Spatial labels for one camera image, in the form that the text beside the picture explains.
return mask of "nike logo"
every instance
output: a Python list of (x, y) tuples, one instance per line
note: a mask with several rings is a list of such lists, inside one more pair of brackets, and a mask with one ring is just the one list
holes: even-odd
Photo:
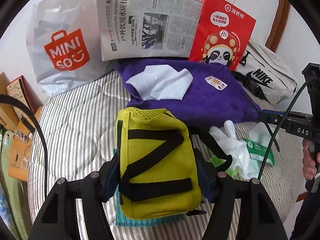
[(263, 70), (261, 70), (260, 68), (257, 69), (256, 71), (248, 72), (245, 76), (247, 78), (254, 79), (254, 81), (259, 85), (271, 88), (268, 86), (268, 84), (270, 84), (273, 81), (273, 79), (270, 78), (266, 73), (264, 73)]

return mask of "cartoon panda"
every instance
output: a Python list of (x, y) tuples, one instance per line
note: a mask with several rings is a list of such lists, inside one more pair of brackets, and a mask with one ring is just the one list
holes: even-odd
[(216, 62), (230, 67), (237, 50), (237, 39), (226, 30), (222, 30), (219, 34), (208, 36), (204, 43), (203, 61), (205, 63)]

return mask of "white glove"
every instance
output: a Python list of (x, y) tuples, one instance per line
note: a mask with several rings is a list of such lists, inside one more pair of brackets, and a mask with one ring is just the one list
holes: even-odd
[(257, 178), (259, 174), (257, 161), (250, 158), (247, 143), (236, 139), (233, 122), (226, 120), (224, 129), (225, 133), (218, 127), (213, 126), (210, 128), (210, 134), (227, 155), (232, 155), (233, 161), (230, 169), (237, 170), (243, 179)]

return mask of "orange logo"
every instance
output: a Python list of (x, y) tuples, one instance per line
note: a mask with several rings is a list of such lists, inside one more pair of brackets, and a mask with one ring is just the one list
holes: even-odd
[(81, 29), (68, 35), (64, 30), (58, 31), (52, 34), (51, 40), (44, 49), (59, 71), (75, 70), (90, 60)]

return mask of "teal cloth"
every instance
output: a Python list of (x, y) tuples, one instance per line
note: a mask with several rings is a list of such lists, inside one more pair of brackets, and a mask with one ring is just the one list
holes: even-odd
[(186, 219), (185, 214), (178, 214), (162, 218), (154, 218), (147, 220), (132, 220), (127, 218), (121, 210), (119, 202), (119, 191), (116, 189), (116, 226), (118, 227), (156, 227), (160, 225), (166, 225), (173, 222), (183, 221)]

